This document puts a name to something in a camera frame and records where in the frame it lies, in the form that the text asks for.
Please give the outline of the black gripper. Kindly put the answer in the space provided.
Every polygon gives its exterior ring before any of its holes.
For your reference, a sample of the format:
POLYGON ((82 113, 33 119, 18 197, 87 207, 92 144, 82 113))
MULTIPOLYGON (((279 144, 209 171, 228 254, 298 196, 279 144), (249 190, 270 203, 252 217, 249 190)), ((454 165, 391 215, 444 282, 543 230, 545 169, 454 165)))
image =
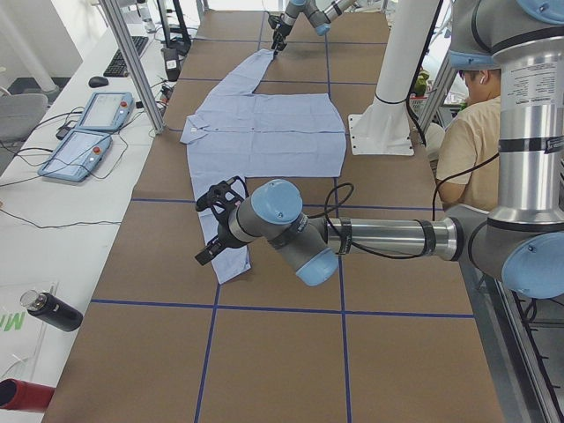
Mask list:
POLYGON ((283 21, 281 15, 270 15, 269 25, 274 31, 272 35, 273 43, 271 45, 271 49, 273 51, 273 55, 277 56, 286 48, 285 39, 286 36, 291 32, 291 27, 283 21))
POLYGON ((211 262, 217 255, 223 251, 223 246, 230 249, 238 249, 246 246, 247 243, 237 239, 229 229, 229 218, 234 210, 225 209, 220 212, 216 219, 218 221, 218 237, 209 240, 205 247, 200 250, 195 259, 201 265, 211 262))

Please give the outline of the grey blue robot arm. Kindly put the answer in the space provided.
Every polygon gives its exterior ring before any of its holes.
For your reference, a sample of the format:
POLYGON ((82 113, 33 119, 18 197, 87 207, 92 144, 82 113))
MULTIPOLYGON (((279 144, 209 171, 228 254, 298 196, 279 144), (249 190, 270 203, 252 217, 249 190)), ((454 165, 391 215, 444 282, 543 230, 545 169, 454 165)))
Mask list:
POLYGON ((505 287, 531 298, 563 292, 563 4, 560 1, 457 1, 449 57, 462 71, 501 71, 501 126, 493 152, 474 164, 493 170, 492 206, 354 204, 308 215, 300 177, 365 165, 379 170, 358 184, 389 196, 411 195, 409 160, 425 167, 407 134, 407 90, 438 12, 435 1, 403 1, 392 27, 375 96, 365 112, 341 119, 327 94, 256 92, 275 48, 252 54, 189 116, 181 141, 205 246, 219 283, 250 267, 247 246, 265 239, 296 275, 316 286, 345 254, 409 260, 466 256, 505 287))
POLYGON ((325 9, 321 10, 314 0, 291 0, 281 14, 270 14, 268 17, 269 26, 273 30, 271 49, 274 55, 286 48, 286 37, 292 32, 296 20, 302 13, 315 32, 321 36, 329 32, 331 22, 354 3, 354 0, 331 1, 325 9))

